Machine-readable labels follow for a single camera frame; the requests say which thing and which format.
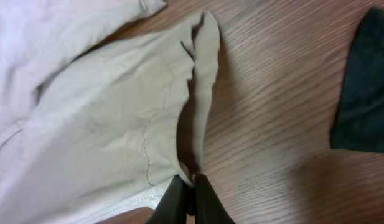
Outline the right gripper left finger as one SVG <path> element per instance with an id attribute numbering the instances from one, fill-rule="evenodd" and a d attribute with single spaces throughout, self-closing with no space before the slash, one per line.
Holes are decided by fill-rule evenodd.
<path id="1" fill-rule="evenodd" d="M 174 176 L 146 224 L 186 224 L 185 190 L 184 181 Z"/>

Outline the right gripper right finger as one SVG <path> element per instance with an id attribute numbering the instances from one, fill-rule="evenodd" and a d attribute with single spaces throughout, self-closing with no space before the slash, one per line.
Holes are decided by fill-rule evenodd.
<path id="1" fill-rule="evenodd" d="M 195 176 L 195 223 L 235 224 L 205 175 Z"/>

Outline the beige cotton shorts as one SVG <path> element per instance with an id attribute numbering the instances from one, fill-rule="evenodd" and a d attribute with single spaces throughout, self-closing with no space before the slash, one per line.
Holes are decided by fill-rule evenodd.
<path id="1" fill-rule="evenodd" d="M 220 31 L 201 11 L 100 42 L 165 1 L 0 1 L 0 223 L 156 208 L 201 172 Z"/>

